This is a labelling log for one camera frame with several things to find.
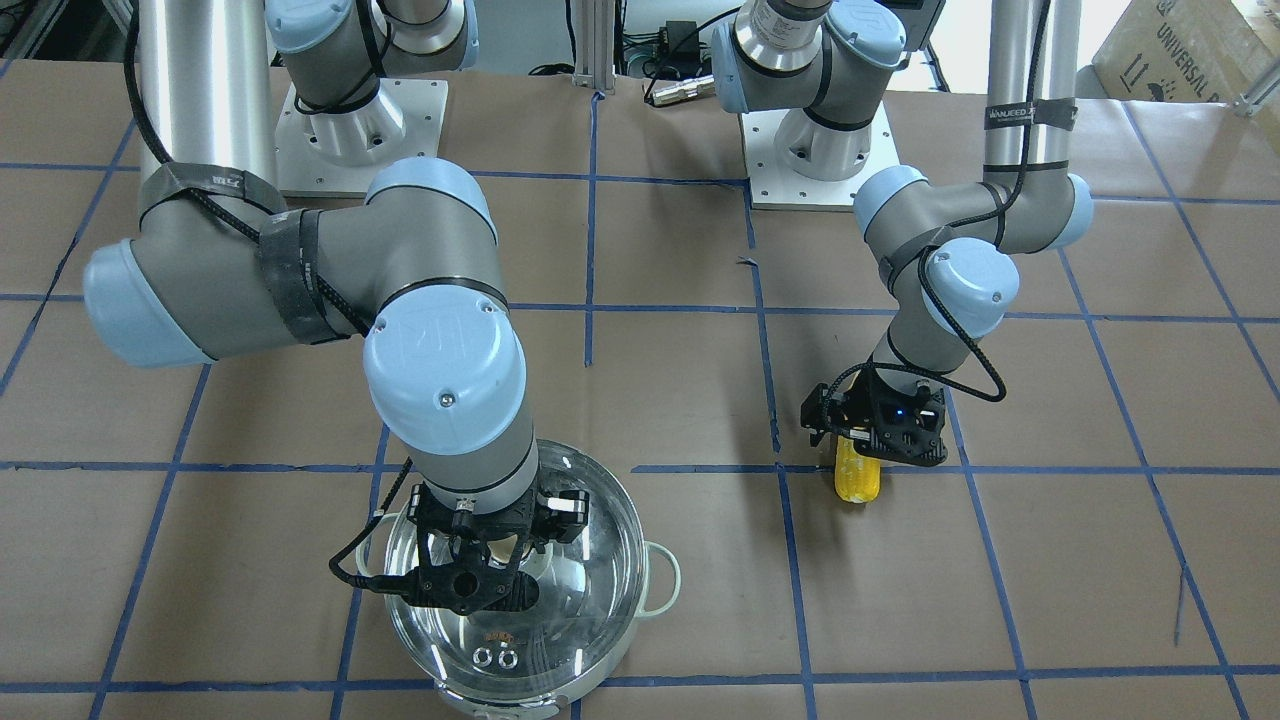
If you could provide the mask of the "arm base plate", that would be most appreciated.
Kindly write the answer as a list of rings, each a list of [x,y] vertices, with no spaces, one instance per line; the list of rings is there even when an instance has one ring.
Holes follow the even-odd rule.
[[[392,163],[438,155],[448,95],[444,79],[383,79],[352,113],[305,115],[289,87],[274,135],[275,187],[289,197],[364,196]]]
[[[874,173],[899,164],[883,106],[851,132],[818,126],[800,109],[745,113],[740,120],[755,209],[850,211]]]

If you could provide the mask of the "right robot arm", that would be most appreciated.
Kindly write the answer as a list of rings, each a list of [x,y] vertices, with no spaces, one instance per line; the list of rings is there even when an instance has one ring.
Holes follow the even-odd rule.
[[[264,50],[273,42],[325,154],[393,150],[381,83],[462,64],[467,8],[444,1],[140,1],[125,86],[152,155],[140,233],[83,274],[101,341],[134,366],[188,366],[361,334],[372,402],[410,451],[442,534],[563,541],[588,505],[538,489],[527,369],[497,228],[475,178],[402,158],[357,208],[288,210]]]

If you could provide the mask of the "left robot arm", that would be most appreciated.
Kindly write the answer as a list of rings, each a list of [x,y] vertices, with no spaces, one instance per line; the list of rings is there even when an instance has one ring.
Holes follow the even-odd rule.
[[[899,309],[870,356],[803,401],[812,445],[827,436],[863,455],[918,466],[946,457],[945,387],[1020,290],[1018,254],[1079,240],[1088,183],[1069,170],[1076,120],[1076,1],[992,4],[982,178],[936,184],[910,165],[878,170],[852,213]],[[858,168],[908,32],[878,1],[748,1],[713,31],[726,111],[782,110],[777,149],[801,174],[842,181]]]

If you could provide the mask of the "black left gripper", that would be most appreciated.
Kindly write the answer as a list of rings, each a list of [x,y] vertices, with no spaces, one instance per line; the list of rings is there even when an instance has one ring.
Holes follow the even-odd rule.
[[[884,410],[890,405],[891,386],[874,370],[858,373],[851,387],[819,383],[805,397],[800,424],[809,433],[809,445],[817,447],[827,434],[854,442],[856,451],[886,451],[883,439]]]

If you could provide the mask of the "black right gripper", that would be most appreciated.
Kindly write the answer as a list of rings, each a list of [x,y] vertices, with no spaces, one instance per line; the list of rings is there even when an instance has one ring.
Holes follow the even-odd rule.
[[[590,493],[580,488],[558,488],[550,482],[567,475],[540,471],[530,487],[511,505],[494,512],[457,509],[456,501],[440,501],[430,492],[429,479],[415,487],[407,507],[407,537],[428,546],[429,536],[445,539],[502,541],[517,536],[527,547],[543,550],[549,542],[571,543],[588,527]]]

